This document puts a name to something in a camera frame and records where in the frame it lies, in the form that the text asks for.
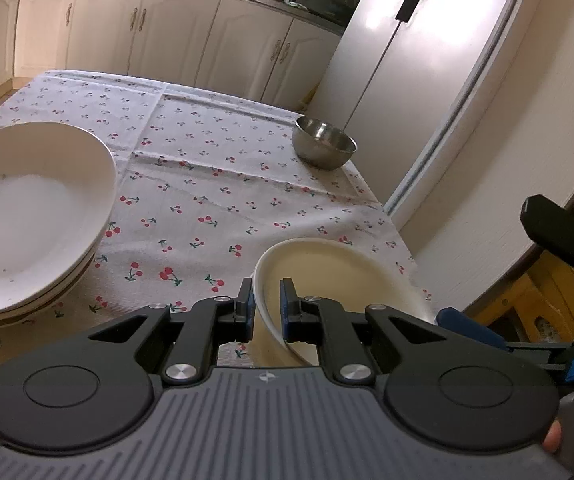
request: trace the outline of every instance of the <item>white bowl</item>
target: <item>white bowl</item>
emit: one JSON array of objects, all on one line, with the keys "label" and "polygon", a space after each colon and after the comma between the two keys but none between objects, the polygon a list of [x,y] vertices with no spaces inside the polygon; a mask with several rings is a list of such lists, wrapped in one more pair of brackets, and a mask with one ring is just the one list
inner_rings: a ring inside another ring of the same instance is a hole
[{"label": "white bowl", "polygon": [[96,249],[98,248],[98,245],[100,245],[101,240],[102,236],[96,240],[94,246],[87,254],[84,255],[81,261],[71,270],[70,273],[64,276],[62,280],[56,283],[52,288],[46,290],[45,293],[41,294],[38,298],[35,298],[33,301],[27,301],[11,310],[0,312],[0,322],[7,319],[16,319],[22,314],[33,314],[37,310],[59,301],[83,277],[84,273],[89,268],[89,265],[93,262],[94,256],[96,256]]},{"label": "white bowl", "polygon": [[320,238],[295,238],[269,248],[254,269],[257,311],[273,339],[304,362],[317,365],[314,345],[287,344],[282,339],[280,280],[291,278],[296,292],[342,303],[345,310],[364,312],[383,303],[427,322],[433,322],[420,291],[397,269],[387,269],[345,244]]},{"label": "white bowl", "polygon": [[0,129],[0,312],[44,294],[94,246],[116,191],[101,140],[60,123]]},{"label": "white bowl", "polygon": [[84,259],[61,282],[57,283],[39,298],[13,310],[0,312],[0,327],[17,324],[60,301],[82,279],[92,264],[94,256],[96,256],[96,249],[97,246],[94,246],[91,253],[86,254]]}]

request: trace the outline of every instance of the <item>stainless steel bowl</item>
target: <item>stainless steel bowl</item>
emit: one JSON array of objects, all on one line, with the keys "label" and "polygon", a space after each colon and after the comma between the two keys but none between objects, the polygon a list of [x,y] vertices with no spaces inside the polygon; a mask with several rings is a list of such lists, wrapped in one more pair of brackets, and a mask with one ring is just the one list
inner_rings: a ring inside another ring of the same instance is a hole
[{"label": "stainless steel bowl", "polygon": [[341,129],[307,116],[296,119],[291,142],[302,160],[321,170],[340,168],[358,149]]}]

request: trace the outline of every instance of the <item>screw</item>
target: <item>screw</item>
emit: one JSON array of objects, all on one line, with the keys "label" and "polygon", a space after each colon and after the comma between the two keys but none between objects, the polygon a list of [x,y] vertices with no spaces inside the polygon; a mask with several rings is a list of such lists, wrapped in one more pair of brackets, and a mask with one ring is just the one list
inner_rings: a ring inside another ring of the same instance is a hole
[{"label": "screw", "polygon": [[340,375],[348,381],[361,381],[371,375],[371,368],[365,365],[345,365],[340,368]]},{"label": "screw", "polygon": [[195,377],[195,375],[198,373],[198,370],[196,370],[195,366],[188,365],[186,363],[180,363],[177,365],[171,365],[169,368],[167,368],[167,370],[164,371],[164,373],[167,374],[167,377],[182,381]]}]

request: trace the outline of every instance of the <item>cherry print tablecloth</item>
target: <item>cherry print tablecloth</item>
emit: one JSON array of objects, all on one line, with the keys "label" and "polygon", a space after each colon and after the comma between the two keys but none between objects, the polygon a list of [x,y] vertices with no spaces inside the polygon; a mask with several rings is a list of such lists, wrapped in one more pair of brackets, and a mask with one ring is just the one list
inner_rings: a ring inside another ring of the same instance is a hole
[{"label": "cherry print tablecloth", "polygon": [[[0,328],[0,363],[144,304],[182,311],[234,296],[260,255],[287,238],[338,240],[412,272],[353,164],[328,173],[296,157],[295,117],[204,90],[86,72],[46,72],[16,92],[0,107],[0,127],[59,121],[93,132],[112,150],[119,192],[86,275],[63,301]],[[219,360],[249,366],[245,350],[228,345]]]}]

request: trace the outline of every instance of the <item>refrigerator door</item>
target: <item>refrigerator door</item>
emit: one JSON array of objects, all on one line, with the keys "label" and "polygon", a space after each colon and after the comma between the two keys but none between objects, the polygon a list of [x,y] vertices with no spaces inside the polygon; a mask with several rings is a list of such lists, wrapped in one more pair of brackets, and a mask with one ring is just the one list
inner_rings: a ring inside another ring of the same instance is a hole
[{"label": "refrigerator door", "polygon": [[478,59],[493,47],[507,1],[420,0],[401,23],[345,128],[358,144],[352,161],[381,202],[444,127]]},{"label": "refrigerator door", "polygon": [[403,0],[360,0],[307,114],[344,128],[393,37]]}]

